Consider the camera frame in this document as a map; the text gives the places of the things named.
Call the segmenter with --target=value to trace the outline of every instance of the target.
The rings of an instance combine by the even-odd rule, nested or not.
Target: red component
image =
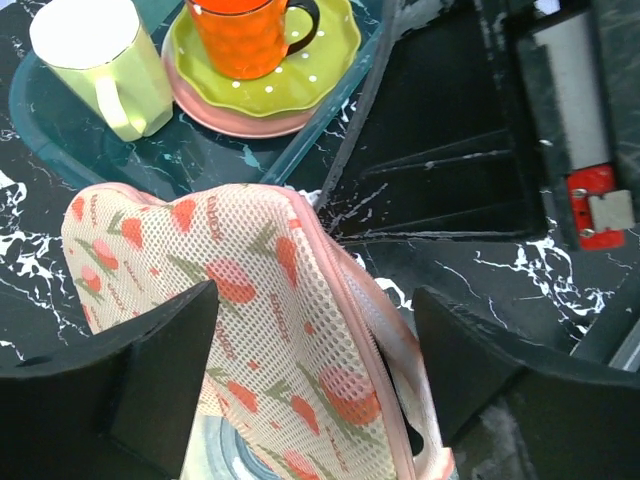
[[[591,237],[581,235],[581,232],[585,230],[594,230],[588,197],[591,195],[603,195],[616,189],[613,168],[605,164],[576,170],[569,175],[567,185],[571,196],[573,218],[580,235],[580,246],[584,250],[602,250],[623,246],[624,232],[622,230],[594,233]]]

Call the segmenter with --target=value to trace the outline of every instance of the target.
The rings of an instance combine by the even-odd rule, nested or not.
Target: cup
[[[29,35],[35,54],[125,142],[171,119],[169,80],[131,0],[52,0]]]
[[[287,55],[311,43],[320,23],[314,0],[187,0],[187,4],[213,68],[238,80],[271,73]],[[285,15],[294,7],[307,12],[312,24],[302,39],[287,45]]]

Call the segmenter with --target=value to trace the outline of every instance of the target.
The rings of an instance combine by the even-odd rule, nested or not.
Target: zipper
[[[282,189],[282,188],[278,188],[276,187],[278,190],[280,190],[281,193],[285,193],[285,196],[289,199],[289,201],[292,204],[292,207],[295,206],[295,203],[298,201],[303,201],[305,202],[304,207],[306,208],[302,208],[299,210],[302,210],[301,212],[296,212],[296,213],[302,213],[302,215],[305,218],[305,220],[307,220],[307,225],[311,225],[311,228],[313,228],[314,230],[314,234],[317,235],[320,238],[320,241],[322,243],[322,246],[324,247],[324,251],[326,252],[327,258],[329,260],[329,263],[331,265],[331,268],[333,270],[334,273],[338,273],[341,271],[341,268],[339,266],[339,263],[336,259],[336,256],[333,253],[333,247],[332,245],[329,243],[326,235],[327,233],[324,231],[324,229],[322,228],[322,226],[320,225],[317,217],[315,216],[315,214],[313,215],[313,217],[309,214],[309,209],[311,208],[310,206],[308,206],[306,204],[306,201],[302,199],[302,197],[299,196],[299,194],[295,191],[288,191],[286,189]],[[351,292],[351,289],[349,288],[348,285],[345,285],[344,283],[341,285],[342,289],[344,290],[344,293],[346,294],[345,296],[347,297],[347,299],[349,300],[349,303],[351,305],[351,308],[359,311],[357,305],[358,302],[356,302],[355,298],[353,297],[353,294]],[[413,454],[411,453],[411,446],[409,445],[409,434],[406,431],[405,425],[404,425],[404,418],[402,416],[402,410],[400,409],[400,403],[398,401],[396,392],[395,392],[395,388],[393,387],[393,384],[391,382],[391,378],[389,378],[389,374],[387,373],[387,369],[384,366],[384,363],[382,361],[382,356],[380,354],[380,351],[376,345],[375,342],[375,337],[373,335],[373,333],[371,332],[371,329],[369,328],[369,326],[367,325],[366,321],[362,319],[362,317],[360,315],[354,315],[354,317],[357,319],[357,327],[358,327],[358,331],[354,332],[353,331],[353,325],[351,325],[349,322],[347,322],[347,326],[349,327],[349,330],[351,331],[351,334],[358,334],[358,335],[354,335],[354,337],[357,339],[358,336],[360,338],[364,338],[368,350],[366,352],[363,352],[361,348],[358,348],[359,353],[365,363],[365,367],[367,367],[367,370],[373,370],[375,373],[375,377],[371,375],[371,372],[369,372],[369,376],[372,378],[372,383],[374,384],[374,388],[375,388],[375,382],[373,381],[373,378],[378,378],[380,379],[380,381],[382,382],[382,389],[383,389],[383,398],[385,400],[385,404],[383,406],[383,403],[380,403],[380,410],[382,411],[382,418],[383,418],[383,423],[385,426],[385,429],[387,430],[387,436],[388,436],[388,441],[389,441],[389,447],[391,449],[391,455],[392,458],[394,459],[394,464],[396,467],[396,471],[399,474],[398,475],[398,479],[400,480],[415,480],[416,479],[416,475],[415,475],[415,468],[414,468],[414,464],[413,464]],[[376,389],[376,393],[379,396],[379,389]],[[400,455],[402,456],[402,458],[396,458],[396,455],[394,455],[394,442],[392,437],[396,437],[396,435],[401,435],[401,441],[400,443],[400,448],[401,448],[401,452]],[[398,470],[403,470],[402,465],[400,465],[400,469],[398,468],[399,465],[396,464],[396,460],[402,462],[402,464],[404,464],[404,470],[406,470],[406,472],[408,473],[408,476],[400,476],[402,474],[402,471]]]

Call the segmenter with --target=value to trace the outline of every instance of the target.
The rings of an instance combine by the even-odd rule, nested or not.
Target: orange mug
[[[260,78],[316,36],[320,10],[314,0],[187,0],[198,35],[213,68],[230,78]],[[312,25],[304,38],[287,45],[284,17],[301,8]]]

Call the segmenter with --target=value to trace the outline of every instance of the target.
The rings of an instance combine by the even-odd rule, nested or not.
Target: green mug
[[[52,0],[29,35],[34,53],[123,141],[171,119],[171,85],[131,0]]]

